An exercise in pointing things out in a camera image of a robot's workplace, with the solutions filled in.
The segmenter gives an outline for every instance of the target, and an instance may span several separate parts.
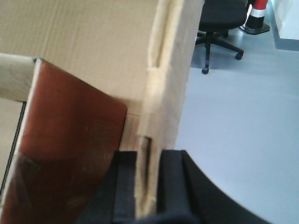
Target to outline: chair caster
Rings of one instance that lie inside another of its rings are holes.
[[[207,67],[204,67],[202,70],[201,70],[202,74],[206,75],[208,72],[209,72],[209,68]]]
[[[235,56],[235,58],[236,58],[237,60],[241,60],[242,57],[243,57],[243,53],[238,53],[238,54],[236,54],[236,56]]]

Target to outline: cardboard box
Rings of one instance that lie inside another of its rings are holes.
[[[174,148],[202,4],[203,0],[0,3],[1,52],[44,58],[128,107],[120,150],[138,151],[137,217],[155,212],[158,158],[162,149]],[[20,107],[13,102],[7,108],[2,127],[15,128]],[[9,145],[12,139],[5,142]]]

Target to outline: office chair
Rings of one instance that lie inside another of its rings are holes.
[[[216,44],[237,52],[235,58],[241,60],[244,51],[237,48],[219,37],[228,37],[230,29],[237,28],[243,25],[246,21],[246,6],[242,0],[206,0],[202,8],[201,18],[199,22],[199,31],[205,32],[201,34],[198,32],[199,39],[196,40],[195,45],[204,43],[206,45],[206,65],[202,69],[203,74],[209,72],[209,60],[211,44]]]

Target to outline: traffic cone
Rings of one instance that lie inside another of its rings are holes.
[[[257,35],[270,30],[270,26],[263,22],[265,18],[266,6],[267,0],[255,1],[245,25],[240,27],[245,33]]]

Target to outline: gray floor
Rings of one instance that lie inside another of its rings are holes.
[[[251,211],[298,224],[299,52],[276,50],[272,32],[227,41],[243,59],[213,45],[208,75],[204,46],[194,50],[176,149]]]

